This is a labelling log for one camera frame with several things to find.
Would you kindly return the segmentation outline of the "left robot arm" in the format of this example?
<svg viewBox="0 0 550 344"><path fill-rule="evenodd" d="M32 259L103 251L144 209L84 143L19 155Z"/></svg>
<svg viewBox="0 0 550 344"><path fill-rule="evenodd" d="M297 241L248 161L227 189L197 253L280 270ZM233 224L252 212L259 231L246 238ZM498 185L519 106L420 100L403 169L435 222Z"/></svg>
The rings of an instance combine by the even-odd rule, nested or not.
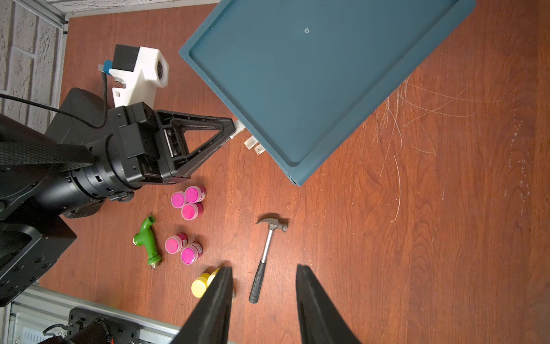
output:
<svg viewBox="0 0 550 344"><path fill-rule="evenodd" d="M230 118L108 107L79 88L46 133L1 117L1 304L44 275L76 239L66 219L190 178L234 134Z"/></svg>

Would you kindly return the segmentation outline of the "pink paint can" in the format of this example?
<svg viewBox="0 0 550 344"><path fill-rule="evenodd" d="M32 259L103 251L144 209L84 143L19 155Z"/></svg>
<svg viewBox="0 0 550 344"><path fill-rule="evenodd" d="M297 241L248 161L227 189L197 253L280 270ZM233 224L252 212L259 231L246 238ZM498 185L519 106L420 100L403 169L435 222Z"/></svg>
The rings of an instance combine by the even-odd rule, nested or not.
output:
<svg viewBox="0 0 550 344"><path fill-rule="evenodd" d="M166 239L165 250L170 255L175 255L182 251L188 244L188 237L181 232Z"/></svg>
<svg viewBox="0 0 550 344"><path fill-rule="evenodd" d="M189 186L185 190L185 198L188 203L201 203L206 198L206 189L203 186Z"/></svg>
<svg viewBox="0 0 550 344"><path fill-rule="evenodd" d="M172 194L170 203L175 209L181 209L186 204L186 195L183 191L177 191Z"/></svg>
<svg viewBox="0 0 550 344"><path fill-rule="evenodd" d="M186 221L193 221L203 213L202 203L186 203L181 208L181 216Z"/></svg>
<svg viewBox="0 0 550 344"><path fill-rule="evenodd" d="M180 259L185 265L192 265L203 255L203 246L198 242L190 243L180 253Z"/></svg>

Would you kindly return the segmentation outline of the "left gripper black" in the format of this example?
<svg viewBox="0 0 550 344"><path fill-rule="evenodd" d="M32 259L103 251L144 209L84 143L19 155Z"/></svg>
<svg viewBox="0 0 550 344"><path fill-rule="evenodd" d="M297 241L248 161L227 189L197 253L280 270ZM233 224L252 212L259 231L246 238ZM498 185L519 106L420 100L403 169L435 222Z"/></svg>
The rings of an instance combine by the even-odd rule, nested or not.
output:
<svg viewBox="0 0 550 344"><path fill-rule="evenodd" d="M160 133L158 119L166 133ZM189 151L185 139L188 131L215 134ZM82 146L93 162L64 174L64 205L128 202L147 184L190 179L234 133L236 126L230 118L154 112L145 103L108 110L106 124L100 129L66 118L64 143Z"/></svg>

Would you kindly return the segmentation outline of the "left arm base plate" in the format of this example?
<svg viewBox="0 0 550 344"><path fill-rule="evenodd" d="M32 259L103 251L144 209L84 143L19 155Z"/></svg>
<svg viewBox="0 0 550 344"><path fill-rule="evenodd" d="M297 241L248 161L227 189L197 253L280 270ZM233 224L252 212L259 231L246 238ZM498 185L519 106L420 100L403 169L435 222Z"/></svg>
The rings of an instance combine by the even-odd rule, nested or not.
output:
<svg viewBox="0 0 550 344"><path fill-rule="evenodd" d="M139 343L140 325L84 308L70 311L67 325L54 324L43 331L43 343Z"/></svg>

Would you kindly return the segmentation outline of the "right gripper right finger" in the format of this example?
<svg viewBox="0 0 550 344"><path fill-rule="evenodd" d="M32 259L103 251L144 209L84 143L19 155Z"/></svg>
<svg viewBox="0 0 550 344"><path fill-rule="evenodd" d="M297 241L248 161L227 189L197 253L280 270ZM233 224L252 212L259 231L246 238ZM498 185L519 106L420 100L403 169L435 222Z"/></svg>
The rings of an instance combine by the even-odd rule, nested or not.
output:
<svg viewBox="0 0 550 344"><path fill-rule="evenodd" d="M303 343L360 343L312 269L296 269L296 301Z"/></svg>

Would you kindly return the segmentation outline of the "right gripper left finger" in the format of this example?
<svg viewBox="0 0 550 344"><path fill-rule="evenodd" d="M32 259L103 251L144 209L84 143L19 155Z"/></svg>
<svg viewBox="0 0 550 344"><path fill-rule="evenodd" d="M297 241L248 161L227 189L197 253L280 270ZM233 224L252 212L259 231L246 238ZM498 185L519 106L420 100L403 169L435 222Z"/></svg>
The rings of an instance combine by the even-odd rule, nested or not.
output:
<svg viewBox="0 0 550 344"><path fill-rule="evenodd" d="M228 343L232 302L232 268L222 267L171 342Z"/></svg>

